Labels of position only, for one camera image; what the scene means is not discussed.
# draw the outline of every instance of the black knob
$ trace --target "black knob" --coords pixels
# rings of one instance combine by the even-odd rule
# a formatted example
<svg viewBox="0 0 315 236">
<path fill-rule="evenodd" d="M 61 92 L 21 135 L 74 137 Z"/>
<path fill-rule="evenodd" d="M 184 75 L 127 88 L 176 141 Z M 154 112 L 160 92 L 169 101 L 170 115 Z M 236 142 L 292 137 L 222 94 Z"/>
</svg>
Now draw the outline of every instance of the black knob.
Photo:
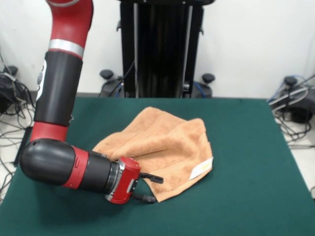
<svg viewBox="0 0 315 236">
<path fill-rule="evenodd" d="M 292 86 L 296 85 L 297 79 L 295 77 L 293 77 L 293 76 L 287 76 L 287 77 L 284 78 L 284 82 L 289 87 L 292 87 Z"/>
<path fill-rule="evenodd" d="M 111 71 L 111 70 L 102 70 L 102 71 L 99 73 L 99 75 L 100 75 L 101 77 L 103 77 L 103 79 L 109 80 L 110 78 L 113 77 L 114 73 L 113 73 L 113 71 Z"/>
<path fill-rule="evenodd" d="M 205 82 L 206 84 L 211 83 L 212 81 L 214 81 L 216 79 L 216 77 L 213 74 L 203 74 L 202 75 L 202 80 L 203 82 Z"/>
</svg>

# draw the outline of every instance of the green table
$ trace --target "green table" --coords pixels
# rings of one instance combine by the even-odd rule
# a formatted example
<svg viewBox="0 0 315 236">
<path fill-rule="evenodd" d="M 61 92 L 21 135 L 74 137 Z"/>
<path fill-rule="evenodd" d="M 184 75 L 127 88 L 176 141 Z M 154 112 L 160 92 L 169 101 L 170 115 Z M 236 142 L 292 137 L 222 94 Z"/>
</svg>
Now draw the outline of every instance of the green table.
<svg viewBox="0 0 315 236">
<path fill-rule="evenodd" d="M 67 140 L 92 149 L 148 106 L 204 120 L 214 153 L 205 178 L 160 204 L 119 206 L 18 169 L 0 207 L 0 236 L 315 235 L 314 202 L 262 100 L 78 98 Z"/>
</svg>

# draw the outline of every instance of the cable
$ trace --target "cable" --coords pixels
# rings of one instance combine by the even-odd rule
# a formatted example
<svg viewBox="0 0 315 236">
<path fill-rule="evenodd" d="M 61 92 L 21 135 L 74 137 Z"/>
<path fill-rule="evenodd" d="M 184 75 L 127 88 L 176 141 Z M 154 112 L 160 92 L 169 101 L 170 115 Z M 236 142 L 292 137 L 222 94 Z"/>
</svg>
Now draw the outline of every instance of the cable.
<svg viewBox="0 0 315 236">
<path fill-rule="evenodd" d="M 197 83 L 197 82 L 193 82 L 193 84 L 197 87 L 197 89 L 201 92 L 201 96 L 202 96 L 202 98 L 205 98 L 206 96 L 205 96 L 205 94 L 204 94 L 204 92 L 202 91 L 202 88 L 201 88 L 201 86 L 200 86 L 200 84 L 199 83 Z"/>
<path fill-rule="evenodd" d="M 303 85 L 304 83 L 307 83 L 308 81 L 310 81 L 310 80 L 313 79 L 313 78 L 315 78 L 315 74 L 311 75 L 311 76 L 310 76 L 309 78 L 307 78 L 305 81 L 303 81 L 303 82 L 297 84 L 297 85 L 294 86 L 294 87 L 297 88 L 297 87 Z"/>
<path fill-rule="evenodd" d="M 118 87 L 117 93 L 115 94 L 115 97 L 119 97 L 120 90 L 122 89 L 122 85 Z"/>
<path fill-rule="evenodd" d="M 294 101 L 288 102 L 287 104 L 280 105 L 280 106 L 274 108 L 272 111 L 275 112 L 277 110 L 280 110 L 281 108 L 288 107 L 288 105 L 293 105 L 295 103 L 298 103 L 298 102 L 302 101 L 304 98 L 306 98 L 307 94 L 309 94 L 309 90 L 305 90 L 305 93 L 303 96 L 295 99 Z"/>
<path fill-rule="evenodd" d="M 309 82 L 302 76 L 302 75 L 290 75 L 291 77 L 300 78 L 302 79 L 307 85 L 309 85 Z"/>
<path fill-rule="evenodd" d="M 269 102 L 269 105 L 273 105 L 273 104 L 275 104 L 277 102 L 280 102 L 280 101 L 286 99 L 287 97 L 295 95 L 297 93 L 304 92 L 306 90 L 313 90 L 313 89 L 315 89 L 315 87 L 310 87 L 310 88 L 304 87 L 304 88 L 300 88 L 300 89 L 294 90 L 294 91 L 292 91 L 292 92 L 290 92 L 290 93 L 288 93 L 286 95 L 283 95 L 283 96 L 277 98 L 276 100 L 273 100 L 272 102 Z"/>
<path fill-rule="evenodd" d="M 110 97 L 111 95 L 113 95 L 114 91 L 123 83 L 123 81 L 126 79 L 126 77 L 128 76 L 128 74 L 130 73 L 131 69 L 134 66 L 134 61 L 131 64 L 130 68 L 128 69 L 128 71 L 126 72 L 126 74 L 123 76 L 122 80 L 114 87 L 114 89 L 111 91 L 111 93 L 108 95 L 108 97 Z"/>
</svg>

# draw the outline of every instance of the towel label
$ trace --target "towel label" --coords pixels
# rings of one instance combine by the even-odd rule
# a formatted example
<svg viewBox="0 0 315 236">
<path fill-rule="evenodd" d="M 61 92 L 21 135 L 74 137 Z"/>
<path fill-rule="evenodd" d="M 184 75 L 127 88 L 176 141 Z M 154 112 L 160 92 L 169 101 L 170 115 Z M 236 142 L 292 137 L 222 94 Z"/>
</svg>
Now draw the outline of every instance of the towel label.
<svg viewBox="0 0 315 236">
<path fill-rule="evenodd" d="M 193 168 L 189 180 L 196 178 L 198 175 L 212 168 L 213 157 L 198 164 Z"/>
</svg>

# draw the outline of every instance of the orange towel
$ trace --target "orange towel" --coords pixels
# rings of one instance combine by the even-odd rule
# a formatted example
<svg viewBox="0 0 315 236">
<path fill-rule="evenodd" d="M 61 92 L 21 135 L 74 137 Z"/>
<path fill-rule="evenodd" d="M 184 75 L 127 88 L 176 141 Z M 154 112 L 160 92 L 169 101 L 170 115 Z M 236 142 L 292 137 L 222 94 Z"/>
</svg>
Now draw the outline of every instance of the orange towel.
<svg viewBox="0 0 315 236">
<path fill-rule="evenodd" d="M 145 179 L 158 202 L 176 196 L 212 170 L 212 151 L 201 119 L 186 121 L 159 109 L 144 109 L 122 132 L 99 142 L 93 151 L 111 160 L 134 158 L 141 171 L 164 178 Z"/>
</svg>

